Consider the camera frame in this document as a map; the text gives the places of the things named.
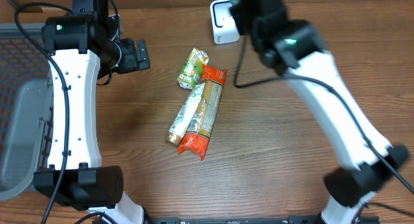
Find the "green drink carton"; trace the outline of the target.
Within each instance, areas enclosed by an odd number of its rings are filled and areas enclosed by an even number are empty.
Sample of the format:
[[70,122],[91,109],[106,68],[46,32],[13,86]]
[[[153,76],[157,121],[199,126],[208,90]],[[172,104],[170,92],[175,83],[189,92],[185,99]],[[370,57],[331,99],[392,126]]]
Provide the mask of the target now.
[[207,65],[209,60],[209,56],[203,50],[194,47],[177,78],[179,85],[184,89],[193,89],[203,74],[203,66]]

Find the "white cream tube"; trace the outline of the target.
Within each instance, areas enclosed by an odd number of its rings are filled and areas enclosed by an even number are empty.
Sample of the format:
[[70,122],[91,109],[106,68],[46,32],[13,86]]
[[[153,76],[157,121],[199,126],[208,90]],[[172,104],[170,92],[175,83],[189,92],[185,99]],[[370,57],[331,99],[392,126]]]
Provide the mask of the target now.
[[178,112],[166,135],[166,141],[179,146],[202,98],[204,84],[194,87]]

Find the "orange cracker packet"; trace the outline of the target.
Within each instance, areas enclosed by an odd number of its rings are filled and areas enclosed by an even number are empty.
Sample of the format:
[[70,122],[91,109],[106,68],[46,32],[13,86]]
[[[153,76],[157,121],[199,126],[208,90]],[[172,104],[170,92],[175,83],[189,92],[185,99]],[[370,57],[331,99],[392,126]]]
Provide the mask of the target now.
[[203,69],[201,101],[178,147],[178,154],[191,150],[202,161],[206,156],[227,77],[227,71],[209,65],[204,65]]

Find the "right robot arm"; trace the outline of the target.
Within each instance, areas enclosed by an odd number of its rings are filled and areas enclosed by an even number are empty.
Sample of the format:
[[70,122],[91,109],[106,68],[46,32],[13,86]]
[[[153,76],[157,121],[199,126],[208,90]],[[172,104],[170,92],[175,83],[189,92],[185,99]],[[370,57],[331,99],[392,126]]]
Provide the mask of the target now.
[[382,187],[409,159],[368,120],[338,72],[316,28],[289,18],[283,0],[229,0],[240,35],[249,35],[261,63],[303,99],[340,164],[323,182],[330,195],[317,223],[359,223]]

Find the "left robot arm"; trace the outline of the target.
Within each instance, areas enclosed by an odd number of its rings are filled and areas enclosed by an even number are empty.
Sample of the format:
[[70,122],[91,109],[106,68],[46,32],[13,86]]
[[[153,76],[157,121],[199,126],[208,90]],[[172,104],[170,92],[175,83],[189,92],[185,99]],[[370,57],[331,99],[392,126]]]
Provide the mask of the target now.
[[96,87],[103,77],[150,67],[144,41],[121,38],[113,0],[72,0],[42,28],[53,79],[53,133],[47,168],[34,174],[51,204],[86,211],[108,223],[147,223],[145,210],[124,192],[119,166],[102,166],[96,136]]

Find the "white barcode scanner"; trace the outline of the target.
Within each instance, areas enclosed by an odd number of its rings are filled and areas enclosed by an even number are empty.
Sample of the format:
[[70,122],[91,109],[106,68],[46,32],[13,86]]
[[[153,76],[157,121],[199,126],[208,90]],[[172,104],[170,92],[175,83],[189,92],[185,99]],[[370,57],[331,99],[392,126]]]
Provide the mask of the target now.
[[210,4],[213,40],[217,45],[233,43],[240,38],[230,7],[229,0],[216,0]]

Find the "grey plastic basket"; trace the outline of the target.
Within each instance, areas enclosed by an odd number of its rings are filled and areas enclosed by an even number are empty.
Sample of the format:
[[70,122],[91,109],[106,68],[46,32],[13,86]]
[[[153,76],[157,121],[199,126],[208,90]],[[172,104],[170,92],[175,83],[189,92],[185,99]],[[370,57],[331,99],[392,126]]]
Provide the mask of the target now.
[[1,24],[1,200],[34,189],[52,138],[48,60],[13,23]]

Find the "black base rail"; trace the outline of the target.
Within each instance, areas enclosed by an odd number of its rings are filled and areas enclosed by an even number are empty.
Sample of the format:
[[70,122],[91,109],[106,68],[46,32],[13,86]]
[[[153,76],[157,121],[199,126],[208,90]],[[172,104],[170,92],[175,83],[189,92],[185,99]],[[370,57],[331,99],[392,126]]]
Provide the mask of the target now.
[[323,224],[319,216],[290,216],[288,218],[253,219],[180,219],[150,218],[144,224]]

